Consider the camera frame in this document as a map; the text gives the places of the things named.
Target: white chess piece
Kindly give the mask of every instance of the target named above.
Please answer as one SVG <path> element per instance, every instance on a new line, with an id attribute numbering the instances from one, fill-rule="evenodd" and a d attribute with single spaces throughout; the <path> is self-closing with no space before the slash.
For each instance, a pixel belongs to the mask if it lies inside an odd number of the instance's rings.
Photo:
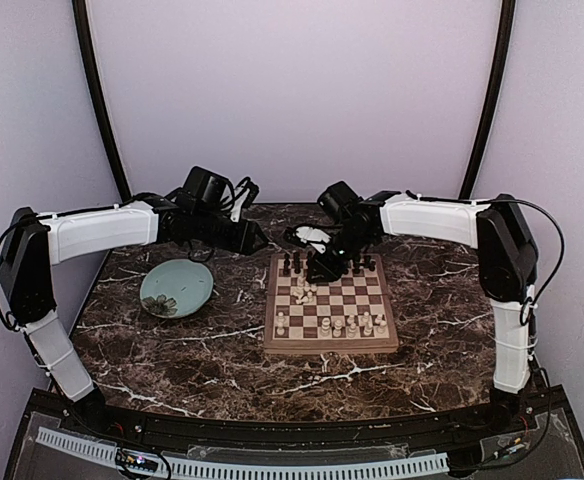
<path id="1" fill-rule="evenodd" d="M 373 325 L 372 325 L 372 321 L 370 320 L 365 324 L 365 328 L 363 329 L 363 335 L 365 335 L 366 337 L 369 337 L 370 335 L 372 335 L 372 328 L 373 328 Z"/>
<path id="2" fill-rule="evenodd" d="M 327 337 L 330 335 L 330 319 L 328 317 L 325 317 L 323 320 L 321 320 L 321 335 L 323 337 Z"/>
<path id="3" fill-rule="evenodd" d="M 348 325 L 348 329 L 346 330 L 346 333 L 348 335 L 348 338 L 354 338 L 356 337 L 356 331 L 359 327 L 357 326 L 356 323 L 350 323 Z"/>
<path id="4" fill-rule="evenodd" d="M 378 333 L 385 333 L 387 325 L 388 325 L 388 322 L 386 322 L 385 320 L 381 320 L 379 325 L 376 327 L 376 331 Z"/>

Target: wire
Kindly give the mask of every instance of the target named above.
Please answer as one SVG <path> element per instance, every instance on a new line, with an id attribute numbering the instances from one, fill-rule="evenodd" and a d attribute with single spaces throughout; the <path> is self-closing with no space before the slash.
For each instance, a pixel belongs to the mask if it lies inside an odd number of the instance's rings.
<path id="1" fill-rule="evenodd" d="M 557 259 L 556 264 L 554 265 L 554 268 L 552 269 L 552 272 L 550 272 L 550 275 L 548 276 L 548 278 L 545 280 L 545 282 L 543 283 L 543 285 L 541 286 L 539 291 L 535 294 L 534 300 L 532 300 L 530 302 L 530 307 L 531 307 L 530 310 L 531 310 L 537 304 L 537 302 L 539 301 L 539 298 L 541 298 L 541 295 L 543 295 L 543 292 L 545 291 L 547 286 L 554 279 L 557 272 L 559 271 L 559 268 L 561 268 L 561 264 L 563 263 L 563 257 L 565 256 L 565 237 L 563 235 L 563 231 L 561 230 L 561 227 L 559 226 L 559 222 L 557 222 L 556 219 L 552 215 L 550 215 L 550 213 L 547 210 L 539 207 L 538 205 L 536 205 L 532 202 L 528 202 L 527 200 L 519 200 L 517 198 L 511 198 L 511 199 L 495 198 L 492 200 L 481 200 L 481 201 L 476 202 L 477 205 L 492 205 L 495 203 L 516 203 L 519 205 L 525 205 L 526 207 L 533 208 L 534 210 L 542 213 L 550 222 L 552 222 L 552 225 L 554 225 L 554 228 L 556 229 L 556 233 L 559 235 L 559 240 L 561 242 L 561 247 L 560 247 L 560 251 L 559 251 L 559 258 Z"/>
<path id="2" fill-rule="evenodd" d="M 477 200 L 457 200 L 457 199 L 437 198 L 437 197 L 423 197 L 423 196 L 415 195 L 410 190 L 406 190 L 405 194 L 413 200 L 419 200 L 422 202 L 447 202 L 447 203 L 460 203 L 460 204 L 465 204 L 465 205 L 494 205 L 496 203 L 509 203 L 509 204 L 515 203 L 518 205 L 525 205 L 526 207 L 532 208 L 532 209 L 536 210 L 537 212 L 540 212 L 552 223 L 552 225 L 556 229 L 556 233 L 558 234 L 559 241 L 561 243 L 560 250 L 559 250 L 559 257 L 556 261 L 556 264 L 554 265 L 554 268 L 550 272 L 550 275 L 545 280 L 545 282 L 543 283 L 543 285 L 541 286 L 539 291 L 536 292 L 534 298 L 528 297 L 525 299 L 525 301 L 523 303 L 523 307 L 521 308 L 521 312 L 519 314 L 519 323 L 522 326 L 527 325 L 529 322 L 530 316 L 533 315 L 533 313 L 531 313 L 531 312 L 533 311 L 534 307 L 537 305 L 539 299 L 541 298 L 541 295 L 543 295 L 543 292 L 545 291 L 547 286 L 550 284 L 550 282 L 556 276 L 557 272 L 559 271 L 559 268 L 561 268 L 561 264 L 563 263 L 563 257 L 565 256 L 565 236 L 563 235 L 563 231 L 561 230 L 561 227 L 559 226 L 559 222 L 557 222 L 556 219 L 552 215 L 550 215 L 550 213 L 547 210 L 545 210 L 544 208 L 539 207 L 535 203 L 528 202 L 527 200 L 519 200 L 518 198 L 493 198 L 490 200 L 478 200 L 477 201 Z M 525 319 L 523 319 L 525 307 L 528 305 L 529 305 L 528 315 Z"/>
<path id="3" fill-rule="evenodd" d="M 142 443 L 138 443 L 138 442 L 135 442 L 133 440 L 128 440 L 127 438 L 119 438 L 119 437 L 115 437 L 113 435 L 107 435 L 105 433 L 97 432 L 96 430 L 88 427 L 85 424 L 85 422 L 81 419 L 81 417 L 79 416 L 79 414 L 74 411 L 74 407 L 71 404 L 68 403 L 66 406 L 67 406 L 66 410 L 72 416 L 72 418 L 79 425 L 81 425 L 81 427 L 85 428 L 88 432 L 90 432 L 93 436 L 95 436 L 97 438 L 101 438 L 103 440 L 110 440 L 112 442 L 115 442 L 117 445 L 118 444 L 127 444 L 127 445 L 129 445 L 131 447 L 134 447 L 136 449 L 140 449 L 140 450 L 142 450 L 144 452 L 148 452 L 149 451 L 151 454 L 156 455 L 157 457 L 159 457 L 161 459 L 161 461 L 163 462 L 163 464 L 165 465 L 165 469 L 167 471 L 166 480 L 171 480 L 172 479 L 172 467 L 170 466 L 170 463 L 168 462 L 167 458 L 165 458 L 165 456 L 161 452 L 159 452 L 158 450 L 156 450 L 153 447 L 148 447 L 146 445 L 143 445 Z"/>
<path id="4" fill-rule="evenodd" d="M 131 201 L 134 201 L 134 197 L 133 197 L 133 199 L 130 199 L 128 202 L 125 202 L 122 205 L 127 205 Z M 35 222 L 39 222 L 41 220 L 49 220 L 50 218 L 53 218 L 54 216 L 67 217 L 69 215 L 79 215 L 81 213 L 91 213 L 91 212 L 101 212 L 101 211 L 105 211 L 105 210 L 113 210 L 114 208 L 115 208 L 115 205 L 108 205 L 105 207 L 93 207 L 93 208 L 82 208 L 79 210 L 68 210 L 65 212 L 56 213 L 54 215 L 52 215 L 52 214 L 39 215 L 36 213 L 24 215 L 18 221 L 14 222 L 12 225 L 10 225 L 8 228 L 6 228 L 3 231 L 3 233 L 0 235 L 0 251 L 1 251 L 1 248 L 3 246 L 3 243 L 6 239 L 6 237 L 11 232 L 16 230 L 17 228 L 25 227 L 27 225 L 30 225 L 30 224 L 35 223 Z M 18 330 L 18 322 L 17 322 L 17 319 L 14 317 L 14 314 L 11 311 L 7 311 L 6 313 L 3 313 L 3 309 L 1 308 L 1 303 L 0 303 L 0 320 L 1 320 L 1 323 L 3 324 L 3 326 L 6 329 L 10 330 L 11 332 L 16 332 Z"/>
<path id="5" fill-rule="evenodd" d="M 450 471 L 454 472 L 454 471 L 468 471 L 468 470 L 502 470 L 505 468 L 509 468 L 512 465 L 516 465 L 517 463 L 522 462 L 523 460 L 525 460 L 526 458 L 528 458 L 532 452 L 534 452 L 537 448 L 539 448 L 539 445 L 541 445 L 541 443 L 543 443 L 543 440 L 545 440 L 545 437 L 548 434 L 548 430 L 550 429 L 550 415 L 552 413 L 552 390 L 550 388 L 550 378 L 548 376 L 548 372 L 545 368 L 539 368 L 538 370 L 535 371 L 536 372 L 540 372 L 543 375 L 543 378 L 545 380 L 545 383 L 547 385 L 548 388 L 548 392 L 547 392 L 547 396 L 548 396 L 548 404 L 547 404 L 547 419 L 545 422 L 545 427 L 543 428 L 543 433 L 541 433 L 541 437 L 539 438 L 539 440 L 537 440 L 537 442 L 532 445 L 528 450 L 525 451 L 524 454 L 522 454 L 520 457 L 516 458 L 515 460 L 508 462 L 506 464 L 503 465 L 487 465 L 488 463 L 491 463 L 495 460 L 498 460 L 499 457 L 495 457 L 495 456 L 490 456 L 487 459 L 483 460 L 481 463 L 478 463 L 476 465 L 470 465 L 470 466 L 453 466 L 450 465 Z"/>

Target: marble table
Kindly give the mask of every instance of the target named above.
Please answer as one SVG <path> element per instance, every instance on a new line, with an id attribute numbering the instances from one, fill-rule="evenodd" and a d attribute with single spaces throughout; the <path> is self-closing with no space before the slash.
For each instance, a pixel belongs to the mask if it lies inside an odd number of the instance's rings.
<path id="1" fill-rule="evenodd" d="M 108 403 L 221 420 L 335 421 L 443 411 L 488 401 L 493 318 L 475 253 L 418 237 L 388 238 L 383 257 L 400 340 L 392 354 L 265 355 L 270 256 L 292 251 L 285 227 L 327 222 L 311 204 L 255 205 L 272 245 L 250 257 L 217 252 L 211 299 L 162 320 L 141 309 L 153 267 L 187 258 L 175 245 L 111 252 L 72 334 Z"/>

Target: robotic arm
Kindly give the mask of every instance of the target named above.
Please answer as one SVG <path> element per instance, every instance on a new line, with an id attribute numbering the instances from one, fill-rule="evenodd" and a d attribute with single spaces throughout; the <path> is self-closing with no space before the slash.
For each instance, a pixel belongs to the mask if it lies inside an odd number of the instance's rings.
<path id="1" fill-rule="evenodd" d="M 335 222 L 331 228 L 336 233 L 300 225 L 288 229 L 286 239 L 317 250 L 308 261 L 308 281 L 312 283 L 337 280 L 350 261 L 358 261 L 361 251 L 379 243 L 384 235 L 418 235 L 476 249 L 481 287 L 494 311 L 494 387 L 505 393 L 500 395 L 503 398 L 518 394 L 526 385 L 536 341 L 529 310 L 534 301 L 538 249 L 518 205 L 508 203 L 510 199 L 513 197 L 501 195 L 499 202 L 487 204 L 380 192 L 363 200 L 339 182 L 318 200 Z"/>
<path id="2" fill-rule="evenodd" d="M 250 255 L 269 243 L 258 224 L 240 218 L 259 189 L 245 178 L 237 190 L 228 179 L 194 167 L 184 186 L 167 197 L 141 194 L 125 205 L 65 214 L 30 208 L 15 213 L 0 254 L 10 326 L 24 333 L 37 362 L 68 399 L 104 403 L 58 318 L 50 267 L 87 253 L 170 241 L 191 246 L 200 240 Z"/>

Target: black chess piece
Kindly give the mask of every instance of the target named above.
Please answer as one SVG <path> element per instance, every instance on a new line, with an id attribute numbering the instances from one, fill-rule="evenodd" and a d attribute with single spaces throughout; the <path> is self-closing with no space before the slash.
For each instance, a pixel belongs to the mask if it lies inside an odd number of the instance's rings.
<path id="1" fill-rule="evenodd" d="M 301 255 L 299 252 L 294 252 L 292 258 L 294 259 L 294 273 L 298 275 L 301 273 Z"/>
<path id="2" fill-rule="evenodd" d="M 283 275 L 290 275 L 290 254 L 286 253 L 283 259 Z"/>

